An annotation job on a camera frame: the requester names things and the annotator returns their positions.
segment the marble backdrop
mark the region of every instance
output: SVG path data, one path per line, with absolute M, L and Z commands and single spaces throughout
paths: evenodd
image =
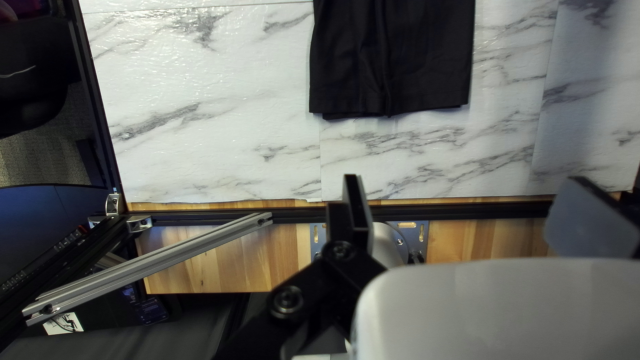
M 320 197 L 311 3 L 84 21 L 128 201 Z
M 527 190 L 557 0 L 477 0 L 471 101 L 459 110 L 324 122 L 324 200 L 361 174 L 372 199 Z
M 556 25 L 558 0 L 477 0 L 469 106 L 327 122 L 307 113 L 311 2 L 81 0 L 134 202 L 335 200 L 344 173 L 370 199 L 552 193 L 573 173 L 628 188 L 632 3 L 561 0 Z
M 640 1 L 562 0 L 530 193 L 567 175 L 632 187 L 640 160 Z

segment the hanging fabric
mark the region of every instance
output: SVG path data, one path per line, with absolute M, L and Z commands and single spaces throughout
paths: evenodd
M 314 0 L 309 111 L 393 116 L 468 103 L 474 0 Z

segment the edge of marble sheet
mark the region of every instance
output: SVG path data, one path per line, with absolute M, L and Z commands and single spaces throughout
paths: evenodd
M 84 19 L 128 201 L 320 196 L 312 3 Z
M 82 13 L 109 13 L 139 10 L 208 8 L 214 6 L 308 3 L 311 1 L 312 0 L 80 0 L 80 7 Z
M 562 0 L 529 193 L 566 176 L 629 190 L 640 163 L 640 1 Z
M 323 200 L 527 193 L 557 0 L 478 1 L 470 105 L 321 126 Z

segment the metal pole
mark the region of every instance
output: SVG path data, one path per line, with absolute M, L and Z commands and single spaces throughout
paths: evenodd
M 221 225 L 208 233 L 194 236 L 116 265 L 97 274 L 41 294 L 22 310 L 28 326 L 55 316 L 145 276 L 192 258 L 205 251 L 252 233 L 273 223 L 271 213 L 254 213 Z

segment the wooden panel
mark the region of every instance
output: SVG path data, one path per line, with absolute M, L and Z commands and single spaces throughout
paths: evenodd
M 370 205 L 398 205 L 398 204 L 452 204 L 460 202 L 492 202 L 492 201 L 536 201 L 552 200 L 553 195 L 535 196 L 494 196 L 494 197 L 442 197 L 429 199 L 387 199 L 369 200 Z M 245 200 L 232 202 L 205 202 L 192 204 L 172 202 L 161 204 L 155 202 L 130 202 L 128 207 L 132 211 L 155 210 L 196 210 L 196 209 L 243 209 L 243 208 L 296 208 L 303 206 L 324 206 L 326 202 L 307 202 L 301 199 L 277 200 Z
M 432 221 L 427 263 L 547 256 L 543 226 L 544 219 Z
M 547 256 L 544 219 L 439 220 L 428 263 Z M 156 227 L 136 240 L 146 254 L 213 226 Z M 145 278 L 149 293 L 269 291 L 310 263 L 308 224 L 271 225 Z
M 136 240 L 138 254 L 146 254 L 214 228 L 152 228 Z M 309 261 L 298 256 L 299 247 L 305 251 Z M 145 285 L 148 293 L 269 291 L 309 262 L 310 249 L 305 250 L 304 244 L 299 245 L 296 224 L 271 225 L 150 275 L 145 278 Z

